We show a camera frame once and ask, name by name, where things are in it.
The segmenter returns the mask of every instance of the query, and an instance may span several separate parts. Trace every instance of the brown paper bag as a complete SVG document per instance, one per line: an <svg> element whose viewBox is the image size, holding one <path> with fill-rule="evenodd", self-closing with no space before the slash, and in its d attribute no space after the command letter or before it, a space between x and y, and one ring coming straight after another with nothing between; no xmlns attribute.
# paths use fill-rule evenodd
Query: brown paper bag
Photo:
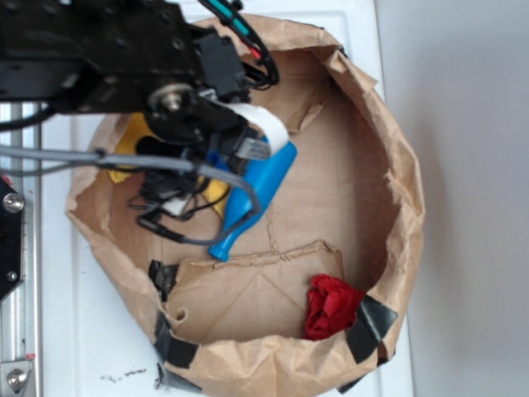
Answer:
<svg viewBox="0 0 529 397"><path fill-rule="evenodd" d="M284 121L298 158L266 215L234 245L234 259L219 264L203 247L138 227L126 201L141 175L113 184L104 171L81 169L67 214L180 386L226 397L346 391L395 352L422 250L419 165L375 81L334 38L294 22L248 21L282 78L253 93L253 103ZM247 56L243 45L238 50ZM128 121L105 117L92 147L113 150ZM213 210L169 222L201 237L221 225ZM179 265L166 303L148 276L153 259ZM353 328L312 342L300 337L318 273L368 294Z"/></svg>

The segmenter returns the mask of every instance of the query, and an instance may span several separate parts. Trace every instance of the red cloth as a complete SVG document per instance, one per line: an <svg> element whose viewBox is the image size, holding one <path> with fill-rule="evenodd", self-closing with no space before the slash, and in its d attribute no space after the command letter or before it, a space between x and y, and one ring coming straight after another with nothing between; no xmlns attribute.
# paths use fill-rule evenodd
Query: red cloth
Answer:
<svg viewBox="0 0 529 397"><path fill-rule="evenodd" d="M305 338L319 341L350 328L365 292L329 275L315 275L311 285Z"/></svg>

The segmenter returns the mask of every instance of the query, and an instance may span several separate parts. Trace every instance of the gray wall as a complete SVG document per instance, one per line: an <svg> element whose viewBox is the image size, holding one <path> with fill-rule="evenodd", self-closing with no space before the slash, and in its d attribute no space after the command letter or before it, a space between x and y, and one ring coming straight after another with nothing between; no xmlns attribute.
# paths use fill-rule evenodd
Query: gray wall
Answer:
<svg viewBox="0 0 529 397"><path fill-rule="evenodd" d="M529 395L529 2L376 4L387 102L427 197L415 395Z"/></svg>

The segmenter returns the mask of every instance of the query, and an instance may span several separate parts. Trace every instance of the blue plastic bottle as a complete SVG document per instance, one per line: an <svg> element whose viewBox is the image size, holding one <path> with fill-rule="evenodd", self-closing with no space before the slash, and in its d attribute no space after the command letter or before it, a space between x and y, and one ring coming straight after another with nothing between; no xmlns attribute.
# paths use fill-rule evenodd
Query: blue plastic bottle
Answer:
<svg viewBox="0 0 529 397"><path fill-rule="evenodd" d="M279 186L283 182L290 166L298 155L298 150L292 142L267 160L252 160L246 168L244 180L252 185L261 204L261 212L248 219L228 237L209 248L209 254L214 258L226 262L230 259L230 249L236 239L261 219L274 198ZM226 203L224 226L226 230L235 224L252 208L250 198L244 190L235 188Z"/></svg>

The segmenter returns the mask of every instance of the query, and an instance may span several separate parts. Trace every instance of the yellow object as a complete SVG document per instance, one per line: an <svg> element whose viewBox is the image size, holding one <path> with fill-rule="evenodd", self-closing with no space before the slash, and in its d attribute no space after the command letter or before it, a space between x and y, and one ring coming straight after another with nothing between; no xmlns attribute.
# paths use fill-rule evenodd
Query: yellow object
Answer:
<svg viewBox="0 0 529 397"><path fill-rule="evenodd" d="M134 113L131 118L131 122L126 128L125 134L116 146L114 153L117 155L135 155L136 144L144 136L155 136L150 130L145 117L141 113ZM114 184L124 182L130 174L121 171L108 171L110 179Z"/></svg>
<svg viewBox="0 0 529 397"><path fill-rule="evenodd" d="M116 146L115 153L117 155L134 155L136 153L136 144L144 136L155 136L150 130L145 117L142 113L134 113L131 118L131 122L126 128L125 134ZM110 179L114 184L120 184L124 182L130 174L121 171L108 171ZM207 189L203 191L203 196L208 203L217 201L222 195L229 189L228 184L221 182L220 180L212 180ZM215 211L221 218L224 218L224 209L226 207L227 198L223 199L220 203L213 206Z"/></svg>
<svg viewBox="0 0 529 397"><path fill-rule="evenodd" d="M230 186L220 180L213 179L207 189L203 191L202 196L208 203L217 201L222 195L230 188ZM213 209L218 213L219 217L224 219L224 210L226 209L227 197L224 198L220 203L213 206Z"/></svg>

